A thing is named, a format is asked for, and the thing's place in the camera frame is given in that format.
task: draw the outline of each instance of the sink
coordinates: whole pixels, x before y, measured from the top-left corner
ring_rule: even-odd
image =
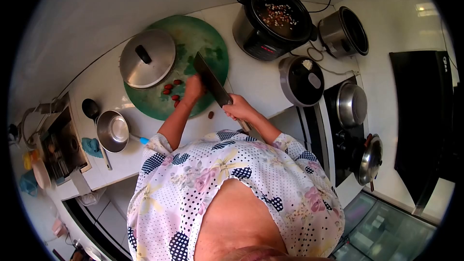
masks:
[[[90,169],[73,125],[69,101],[60,113],[50,115],[40,129],[41,150],[50,178],[61,184],[71,172]]]

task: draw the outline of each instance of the woman's left hand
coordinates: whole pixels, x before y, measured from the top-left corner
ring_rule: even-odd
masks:
[[[182,101],[195,104],[206,93],[206,87],[197,73],[189,77],[185,83],[185,94]]]

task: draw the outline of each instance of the blue handle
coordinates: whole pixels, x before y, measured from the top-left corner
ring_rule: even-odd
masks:
[[[142,142],[143,145],[147,144],[150,140],[145,137],[140,137],[140,142]]]

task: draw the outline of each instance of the knife handle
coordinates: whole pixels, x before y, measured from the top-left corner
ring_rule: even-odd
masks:
[[[232,104],[232,98],[230,98],[229,101],[227,101],[227,104],[228,105]],[[246,122],[245,120],[237,118],[237,122],[240,124],[244,132],[250,132],[253,129],[251,124]]]
[[[245,120],[237,119],[237,122],[240,124],[244,132],[249,132],[252,130],[252,126]]]

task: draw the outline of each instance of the green cutting board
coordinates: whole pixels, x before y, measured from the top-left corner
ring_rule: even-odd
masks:
[[[163,83],[148,90],[138,90],[124,83],[127,96],[142,113],[159,120],[166,120],[174,111],[171,96],[179,95],[181,100],[185,92],[187,78],[195,74],[194,58],[197,52],[205,59],[219,82],[224,85],[229,72],[229,56],[221,35],[201,19],[184,15],[173,15],[155,22],[146,29],[162,29],[174,39],[176,59],[171,74]],[[182,84],[164,95],[164,85],[173,84],[174,80],[182,80]],[[193,117],[203,112],[214,102],[208,92],[201,97],[190,113]]]

